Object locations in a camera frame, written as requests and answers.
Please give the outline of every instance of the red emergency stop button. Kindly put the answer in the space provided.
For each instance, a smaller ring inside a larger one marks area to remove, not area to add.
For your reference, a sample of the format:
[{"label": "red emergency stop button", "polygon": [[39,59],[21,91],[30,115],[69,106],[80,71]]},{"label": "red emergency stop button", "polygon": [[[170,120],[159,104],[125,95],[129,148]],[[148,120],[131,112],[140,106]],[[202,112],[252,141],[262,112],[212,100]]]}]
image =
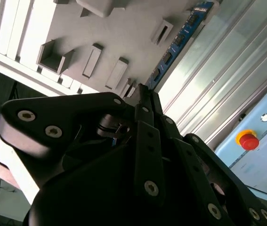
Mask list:
[{"label": "red emergency stop button", "polygon": [[259,146],[259,140],[253,134],[245,134],[239,139],[239,143],[246,151],[251,151]]}]

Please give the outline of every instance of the screw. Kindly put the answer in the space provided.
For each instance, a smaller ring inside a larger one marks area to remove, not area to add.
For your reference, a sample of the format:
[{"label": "screw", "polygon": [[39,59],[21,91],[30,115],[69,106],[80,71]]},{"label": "screw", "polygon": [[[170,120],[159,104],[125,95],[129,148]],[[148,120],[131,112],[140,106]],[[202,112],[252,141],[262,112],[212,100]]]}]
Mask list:
[{"label": "screw", "polygon": [[196,143],[199,142],[199,139],[197,137],[192,137],[193,141],[195,141]]},{"label": "screw", "polygon": [[167,120],[168,123],[173,124],[172,119],[167,118],[166,120]]},{"label": "screw", "polygon": [[221,212],[217,208],[217,206],[215,206],[213,203],[210,203],[208,205],[208,209],[209,209],[211,215],[213,215],[214,218],[216,218],[217,220],[220,220],[221,219]]},{"label": "screw", "polygon": [[264,209],[261,209],[261,213],[263,214],[263,216],[266,218],[267,220],[267,211]]},{"label": "screw", "polygon": [[143,107],[143,110],[144,110],[145,112],[149,112],[149,110],[148,110],[147,108],[145,108],[145,107]]},{"label": "screw", "polygon": [[253,208],[249,208],[249,211],[253,218],[255,218],[256,220],[260,220],[259,214]]},{"label": "screw", "polygon": [[151,196],[157,196],[158,195],[158,187],[151,180],[148,180],[145,182],[145,190]]},{"label": "screw", "polygon": [[114,99],[114,102],[116,102],[118,105],[121,104],[121,101],[119,99]]},{"label": "screw", "polygon": [[26,110],[18,112],[17,116],[22,121],[33,121],[36,118],[33,112],[26,111]]},{"label": "screw", "polygon": [[57,126],[48,126],[45,128],[45,134],[52,138],[59,138],[62,136],[62,130]]}]

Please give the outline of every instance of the light blue panel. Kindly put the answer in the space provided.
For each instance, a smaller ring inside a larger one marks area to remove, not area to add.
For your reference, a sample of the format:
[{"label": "light blue panel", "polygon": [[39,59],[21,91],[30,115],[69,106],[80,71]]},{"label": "light blue panel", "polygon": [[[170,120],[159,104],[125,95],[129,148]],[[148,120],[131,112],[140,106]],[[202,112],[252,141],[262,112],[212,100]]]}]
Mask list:
[{"label": "light blue panel", "polygon": [[[256,196],[267,200],[267,122],[261,121],[261,116],[265,113],[267,94],[220,144],[215,153]],[[244,151],[235,142],[237,134],[245,129],[255,131],[260,140],[259,147],[251,152]]]}]

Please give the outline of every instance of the blue circuit board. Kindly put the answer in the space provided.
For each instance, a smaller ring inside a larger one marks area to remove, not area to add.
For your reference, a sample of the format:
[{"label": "blue circuit board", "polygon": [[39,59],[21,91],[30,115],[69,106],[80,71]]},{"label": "blue circuit board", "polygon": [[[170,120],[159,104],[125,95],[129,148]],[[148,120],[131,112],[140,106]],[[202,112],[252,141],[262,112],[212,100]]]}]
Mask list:
[{"label": "blue circuit board", "polygon": [[213,5],[214,3],[210,1],[199,2],[193,8],[193,11],[191,12],[186,23],[179,31],[172,44],[169,46],[168,50],[165,52],[158,65],[152,71],[150,78],[146,82],[146,86],[148,86],[150,90],[155,89],[157,84],[161,81],[200,23],[206,18]]}]

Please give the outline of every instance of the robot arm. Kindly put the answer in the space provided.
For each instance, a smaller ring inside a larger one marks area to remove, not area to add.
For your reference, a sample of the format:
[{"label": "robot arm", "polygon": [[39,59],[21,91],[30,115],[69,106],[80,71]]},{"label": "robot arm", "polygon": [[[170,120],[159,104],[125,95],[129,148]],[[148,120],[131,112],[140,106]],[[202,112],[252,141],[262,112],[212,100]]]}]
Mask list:
[{"label": "robot arm", "polygon": [[126,102],[98,93],[3,105],[0,178],[32,204],[24,225],[267,226],[267,208],[198,136],[180,135],[157,93],[140,84]]}]

